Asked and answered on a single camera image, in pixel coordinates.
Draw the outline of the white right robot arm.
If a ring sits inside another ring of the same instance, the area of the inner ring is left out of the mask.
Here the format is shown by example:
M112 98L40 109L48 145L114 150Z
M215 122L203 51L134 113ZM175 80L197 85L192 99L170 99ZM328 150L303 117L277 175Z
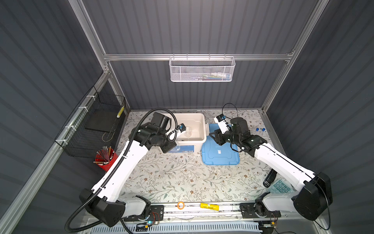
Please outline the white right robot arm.
M307 220L316 222L324 211L330 210L333 202L331 180L325 173L315 173L306 169L280 151L267 140L254 135L242 117L227 122L225 115L214 118L219 128L209 136L220 146L228 143L236 145L236 152L245 152L268 165L273 172L280 174L294 188L294 192L260 195L252 208L257 217L267 218L275 212L297 212Z

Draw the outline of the white plastic storage bin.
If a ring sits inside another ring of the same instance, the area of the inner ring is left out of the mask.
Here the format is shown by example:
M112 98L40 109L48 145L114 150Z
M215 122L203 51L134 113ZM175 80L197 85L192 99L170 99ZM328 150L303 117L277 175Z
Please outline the white plastic storage bin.
M206 122L205 116L201 113L174 113L178 124L191 126L193 133L190 138L183 134L176 140L177 146L169 153L199 153L202 145L206 141Z

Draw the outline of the clear glass flask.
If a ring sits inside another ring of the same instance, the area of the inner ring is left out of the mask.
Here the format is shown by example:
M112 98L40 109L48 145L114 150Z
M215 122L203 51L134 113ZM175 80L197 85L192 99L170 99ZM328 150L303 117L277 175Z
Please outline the clear glass flask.
M185 131L185 137L190 138L193 133L193 128L191 126L186 126L186 131Z

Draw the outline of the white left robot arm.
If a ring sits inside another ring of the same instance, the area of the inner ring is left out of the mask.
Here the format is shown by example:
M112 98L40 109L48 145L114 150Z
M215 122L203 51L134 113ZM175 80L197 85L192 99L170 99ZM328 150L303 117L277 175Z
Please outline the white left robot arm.
M135 196L126 201L119 201L120 192L140 160L154 147L160 147L167 153L176 146L175 138L170 138L171 132L167 125L174 121L174 131L178 131L177 118L168 109L169 117L159 113L160 108L149 111L132 129L124 150L115 160L111 168L103 178L92 187L84 189L80 194L82 205L77 208L65 223L65 231L68 233L81 232L98 224L105 223L108 227L123 222L128 216L139 216L147 219L151 212L151 203L141 197ZM72 228L70 225L74 218L83 210L98 219L92 224Z

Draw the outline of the blue plastic bin lid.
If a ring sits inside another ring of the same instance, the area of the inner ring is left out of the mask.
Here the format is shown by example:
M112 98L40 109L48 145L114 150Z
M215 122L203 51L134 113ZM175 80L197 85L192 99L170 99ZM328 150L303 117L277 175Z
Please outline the blue plastic bin lid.
M206 124L206 141L202 145L202 161L205 165L211 166L228 166L237 165L240 163L240 156L238 152L231 149L229 143L224 145L218 145L209 133L213 133L215 130L219 130L218 124Z

